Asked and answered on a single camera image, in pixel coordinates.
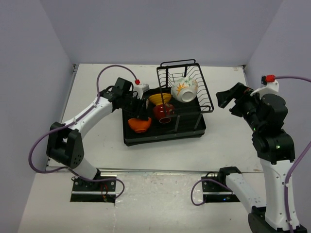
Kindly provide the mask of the orange bowl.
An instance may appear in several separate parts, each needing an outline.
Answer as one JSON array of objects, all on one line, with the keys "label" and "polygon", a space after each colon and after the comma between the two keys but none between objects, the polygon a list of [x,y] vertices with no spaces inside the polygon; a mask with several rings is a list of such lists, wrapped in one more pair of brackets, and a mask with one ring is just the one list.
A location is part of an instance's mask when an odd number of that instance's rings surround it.
[{"label": "orange bowl", "polygon": [[146,132],[152,123],[152,119],[149,117],[147,120],[141,120],[138,118],[131,118],[128,120],[129,127],[135,132],[135,133],[144,133]]}]

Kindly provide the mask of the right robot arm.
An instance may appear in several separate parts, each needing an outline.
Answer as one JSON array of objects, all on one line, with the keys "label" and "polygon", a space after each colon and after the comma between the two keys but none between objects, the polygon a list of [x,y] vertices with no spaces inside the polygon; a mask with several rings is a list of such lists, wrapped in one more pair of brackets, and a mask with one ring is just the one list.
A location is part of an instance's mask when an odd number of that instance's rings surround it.
[{"label": "right robot arm", "polygon": [[217,186],[231,190],[248,213],[254,233],[306,233],[294,204],[291,174],[298,159],[294,141],[283,130],[288,113],[286,101],[278,95],[277,81],[253,90],[242,83],[216,94],[218,106],[225,108],[232,100],[232,115],[242,117],[252,130],[252,143],[262,166],[266,202],[245,181],[236,167],[220,169]]}]

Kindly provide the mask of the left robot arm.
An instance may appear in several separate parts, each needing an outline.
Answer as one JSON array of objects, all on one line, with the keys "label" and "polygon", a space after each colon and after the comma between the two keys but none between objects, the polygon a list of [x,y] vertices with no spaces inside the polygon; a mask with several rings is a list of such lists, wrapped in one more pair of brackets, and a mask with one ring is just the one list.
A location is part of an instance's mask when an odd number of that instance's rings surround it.
[{"label": "left robot arm", "polygon": [[143,94],[149,89],[148,84],[133,84],[117,78],[113,86],[99,91],[96,99],[77,116],[63,124],[56,122],[51,125],[47,156],[84,178],[84,185],[89,190],[97,190],[101,178],[98,169],[85,158],[83,138],[116,109],[123,109],[131,117],[146,120],[146,99]]}]

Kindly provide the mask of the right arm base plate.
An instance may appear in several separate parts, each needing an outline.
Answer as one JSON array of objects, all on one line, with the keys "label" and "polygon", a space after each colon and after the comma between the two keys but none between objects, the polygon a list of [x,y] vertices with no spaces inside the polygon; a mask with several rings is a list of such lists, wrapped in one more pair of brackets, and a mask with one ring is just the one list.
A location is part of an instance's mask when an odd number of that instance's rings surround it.
[{"label": "right arm base plate", "polygon": [[[203,200],[196,203],[193,198],[193,193],[199,184],[202,187]],[[215,171],[209,171],[192,186],[190,191],[190,200],[194,206],[201,206],[206,203],[240,202],[235,193],[225,187],[224,183],[220,181],[218,172]]]}]

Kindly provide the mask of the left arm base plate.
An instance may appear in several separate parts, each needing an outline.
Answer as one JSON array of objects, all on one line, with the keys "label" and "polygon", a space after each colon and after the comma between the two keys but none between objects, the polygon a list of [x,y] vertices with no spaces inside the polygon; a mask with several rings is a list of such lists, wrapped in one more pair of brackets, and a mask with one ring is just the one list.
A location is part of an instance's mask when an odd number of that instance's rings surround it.
[{"label": "left arm base plate", "polygon": [[116,181],[88,182],[78,177],[73,181],[70,202],[101,202],[115,203]]}]

